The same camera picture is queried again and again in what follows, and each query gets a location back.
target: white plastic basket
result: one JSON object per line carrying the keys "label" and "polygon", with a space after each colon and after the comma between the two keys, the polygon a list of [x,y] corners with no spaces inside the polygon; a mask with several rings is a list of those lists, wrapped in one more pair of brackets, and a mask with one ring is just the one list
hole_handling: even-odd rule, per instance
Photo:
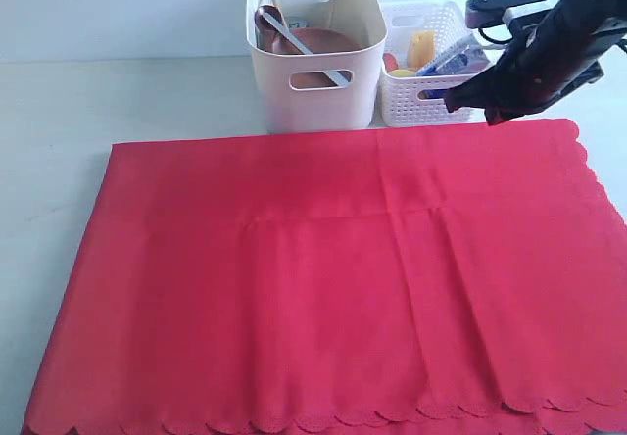
{"label": "white plastic basket", "polygon": [[[268,110],[270,132],[365,128],[372,120],[381,71],[386,26],[377,0],[290,2],[274,0],[284,16],[301,17],[310,26],[339,31],[356,40],[360,51],[283,56],[257,48],[254,14],[264,0],[247,0],[247,39],[255,79]],[[347,87],[295,89],[294,73],[349,71]]]}
{"label": "white plastic basket", "polygon": [[[390,3],[382,6],[388,28],[385,52],[392,53],[403,66],[406,63],[411,36],[418,30],[435,30],[436,54],[460,41],[470,33],[461,10],[453,2]],[[472,78],[472,75],[431,77],[392,77],[382,66],[380,81],[381,112],[388,126],[464,123],[472,109],[447,112],[443,99],[420,99],[425,90],[448,89]]]}

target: wire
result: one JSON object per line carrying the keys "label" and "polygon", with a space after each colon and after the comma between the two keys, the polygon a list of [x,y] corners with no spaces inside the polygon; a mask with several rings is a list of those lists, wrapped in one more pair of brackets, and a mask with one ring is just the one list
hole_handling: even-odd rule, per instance
{"label": "wire", "polygon": [[625,40],[624,38],[616,43],[616,46],[623,50],[625,53],[627,53],[627,40]]}
{"label": "wire", "polygon": [[479,34],[483,37],[483,39],[486,41],[489,41],[493,45],[509,45],[509,43],[513,41],[513,38],[510,38],[508,40],[497,40],[496,38],[492,38],[491,36],[486,35],[486,32],[483,26],[480,26],[478,30],[479,30]]}

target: white tabletop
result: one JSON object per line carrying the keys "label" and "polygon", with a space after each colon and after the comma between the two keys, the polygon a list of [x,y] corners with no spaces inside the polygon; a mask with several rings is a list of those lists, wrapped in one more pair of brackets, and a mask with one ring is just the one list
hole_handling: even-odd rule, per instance
{"label": "white tabletop", "polygon": [[[603,65],[605,79],[544,117],[577,121],[627,218],[627,57]],[[249,58],[0,65],[2,433],[22,424],[112,143],[263,133]]]}

